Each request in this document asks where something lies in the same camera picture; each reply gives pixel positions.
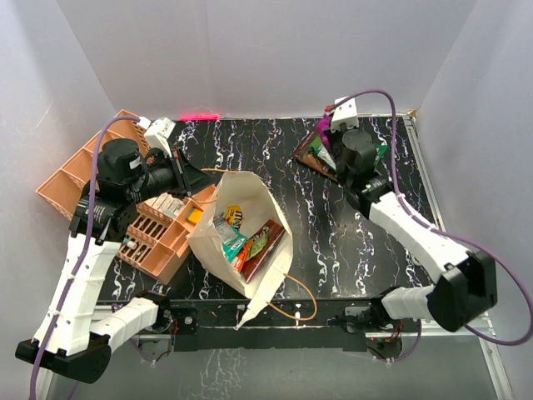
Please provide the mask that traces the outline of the green snack bag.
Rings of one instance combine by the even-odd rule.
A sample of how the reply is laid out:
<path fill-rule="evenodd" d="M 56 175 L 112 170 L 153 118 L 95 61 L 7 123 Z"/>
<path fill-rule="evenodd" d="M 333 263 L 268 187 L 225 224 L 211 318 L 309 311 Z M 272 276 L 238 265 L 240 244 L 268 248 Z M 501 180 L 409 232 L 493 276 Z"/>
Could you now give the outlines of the green snack bag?
<path fill-rule="evenodd" d="M 382 160 L 382 158 L 390 149 L 390 147 L 388 144 L 375 144 L 374 147 L 376 148 L 375 166 L 377 166 L 377 164 L 380 162 L 380 160 Z M 326 149 L 319 135 L 316 135 L 311 140 L 311 144 L 309 145 L 309 152 L 312 153 L 320 161 L 322 161 L 328 169 L 332 170 L 333 172 L 336 171 L 336 164 L 334 163 L 331 154 Z"/>

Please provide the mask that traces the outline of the purple snack bag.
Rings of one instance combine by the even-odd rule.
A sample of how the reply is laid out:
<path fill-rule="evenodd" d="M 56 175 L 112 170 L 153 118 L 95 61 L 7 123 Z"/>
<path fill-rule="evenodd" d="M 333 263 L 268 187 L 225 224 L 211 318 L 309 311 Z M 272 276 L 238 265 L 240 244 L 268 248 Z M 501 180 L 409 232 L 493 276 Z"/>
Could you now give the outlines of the purple snack bag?
<path fill-rule="evenodd" d="M 329 138 L 326 133 L 326 130 L 330 128 L 331 118 L 325 114 L 317 123 L 316 123 L 316 130 L 319 133 L 320 139 L 322 144 L 326 149 L 330 149 L 330 143 Z"/>

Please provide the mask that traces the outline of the brown kettle chips bag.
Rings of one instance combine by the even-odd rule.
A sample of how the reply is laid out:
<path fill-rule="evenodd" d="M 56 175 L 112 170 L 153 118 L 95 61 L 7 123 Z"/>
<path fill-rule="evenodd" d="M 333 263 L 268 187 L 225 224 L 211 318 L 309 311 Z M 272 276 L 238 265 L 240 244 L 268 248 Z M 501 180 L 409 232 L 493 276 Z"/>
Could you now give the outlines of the brown kettle chips bag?
<path fill-rule="evenodd" d="M 320 160 L 314 153 L 310 151 L 311 142 L 318 137 L 319 134 L 316 130 L 309 132 L 298 143 L 295 150 L 291 154 L 291 158 L 336 183 L 336 174 L 322 160 Z"/>

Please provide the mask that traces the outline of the brown paper bag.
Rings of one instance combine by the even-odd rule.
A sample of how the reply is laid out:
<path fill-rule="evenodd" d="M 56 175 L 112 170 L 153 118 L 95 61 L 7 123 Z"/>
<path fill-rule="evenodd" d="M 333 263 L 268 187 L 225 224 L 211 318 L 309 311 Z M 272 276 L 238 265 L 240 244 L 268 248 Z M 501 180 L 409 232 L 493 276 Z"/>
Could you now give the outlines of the brown paper bag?
<path fill-rule="evenodd" d="M 290 274 L 293 236 L 289 223 L 268 186 L 255 173 L 223 173 L 188 244 L 206 271 L 248 300 L 245 312 L 237 319 L 236 330 L 265 308 L 299 323 L 316 317 L 316 298 Z M 276 292 L 286 280 L 307 292 L 311 315 L 288 312 L 274 304 Z"/>

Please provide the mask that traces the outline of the red snack packet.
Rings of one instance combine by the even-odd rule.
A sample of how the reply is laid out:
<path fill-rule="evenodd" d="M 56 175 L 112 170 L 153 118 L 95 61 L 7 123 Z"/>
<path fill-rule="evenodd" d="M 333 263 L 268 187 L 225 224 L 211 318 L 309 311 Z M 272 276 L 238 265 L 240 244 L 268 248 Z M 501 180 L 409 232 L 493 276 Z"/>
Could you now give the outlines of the red snack packet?
<path fill-rule="evenodd" d="M 261 235 L 268 234 L 268 242 L 260 253 L 255 257 L 249 256 L 248 260 L 244 263 L 241 274 L 245 278 L 246 283 L 249 283 L 263 268 L 269 259 L 270 254 L 281 241 L 284 233 L 285 228 L 281 224 L 269 219 L 252 237 L 250 237 L 249 240 L 255 242 Z"/>

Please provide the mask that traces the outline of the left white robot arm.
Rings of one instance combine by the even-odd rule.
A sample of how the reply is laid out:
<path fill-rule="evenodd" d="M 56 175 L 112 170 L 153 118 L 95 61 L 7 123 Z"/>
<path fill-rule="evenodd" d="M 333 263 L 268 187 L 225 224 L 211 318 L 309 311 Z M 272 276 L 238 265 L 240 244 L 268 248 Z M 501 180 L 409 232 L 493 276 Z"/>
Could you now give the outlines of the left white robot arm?
<path fill-rule="evenodd" d="M 112 353 L 141 330 L 161 333 L 172 322 L 168 298 L 147 290 L 111 316 L 92 321 L 107 270 L 138 217 L 137 205 L 163 193 L 190 197 L 211 182 L 179 147 L 141 155 L 134 140 L 113 139 L 94 160 L 72 215 L 67 256 L 47 314 L 15 352 L 36 369 L 82 383 L 96 382 Z"/>

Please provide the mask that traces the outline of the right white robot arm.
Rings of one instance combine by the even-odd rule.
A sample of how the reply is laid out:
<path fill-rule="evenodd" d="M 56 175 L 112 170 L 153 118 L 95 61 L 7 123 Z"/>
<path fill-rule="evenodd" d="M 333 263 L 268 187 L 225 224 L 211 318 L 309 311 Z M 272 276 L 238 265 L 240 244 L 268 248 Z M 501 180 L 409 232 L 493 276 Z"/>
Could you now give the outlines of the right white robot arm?
<path fill-rule="evenodd" d="M 389 179 L 375 166 L 377 150 L 369 133 L 345 128 L 327 134 L 336 178 L 347 201 L 363 217 L 392 235 L 426 270 L 432 284 L 396 287 L 372 302 L 372 323 L 391 330 L 401 319 L 434 320 L 455 332 L 497 303 L 496 262 L 448 237 L 412 207 L 402 207 Z"/>

